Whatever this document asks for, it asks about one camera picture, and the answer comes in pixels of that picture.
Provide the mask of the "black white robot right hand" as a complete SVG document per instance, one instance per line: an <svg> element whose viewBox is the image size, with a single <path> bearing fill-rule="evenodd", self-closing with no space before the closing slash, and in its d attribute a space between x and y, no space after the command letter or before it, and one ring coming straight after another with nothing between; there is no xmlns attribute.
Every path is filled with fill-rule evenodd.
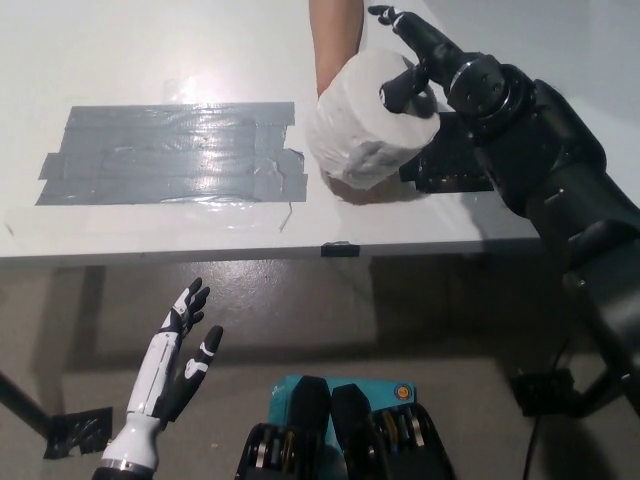
<svg viewBox="0 0 640 480"><path fill-rule="evenodd" d="M410 101L426 90L430 81L449 94L456 72L465 63L463 51L444 33L413 12L390 5L373 5L368 13L401 38L416 54L418 63L385 82L380 96L387 110L401 113Z"/></svg>

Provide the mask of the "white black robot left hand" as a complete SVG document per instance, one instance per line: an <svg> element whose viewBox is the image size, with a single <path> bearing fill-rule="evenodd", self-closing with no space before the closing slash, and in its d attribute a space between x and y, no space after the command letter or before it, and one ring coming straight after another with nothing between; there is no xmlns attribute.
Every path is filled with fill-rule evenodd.
<svg viewBox="0 0 640 480"><path fill-rule="evenodd" d="M125 425L106 447L95 479L154 477L159 465L157 438L194 397L224 334L222 326L211 327L185 366L177 366L183 340L204 318L209 294L203 280L196 278L152 337L130 395Z"/></svg>

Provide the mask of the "person's bare hand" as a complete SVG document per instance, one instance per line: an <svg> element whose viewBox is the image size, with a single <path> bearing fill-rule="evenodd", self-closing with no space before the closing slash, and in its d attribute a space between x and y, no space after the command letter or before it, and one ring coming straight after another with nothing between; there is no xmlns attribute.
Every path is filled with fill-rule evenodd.
<svg viewBox="0 0 640 480"><path fill-rule="evenodd" d="M369 190L353 188L338 179L332 178L326 173L323 173L322 177L328 189L341 201L353 205L366 205L372 202L372 196Z"/></svg>

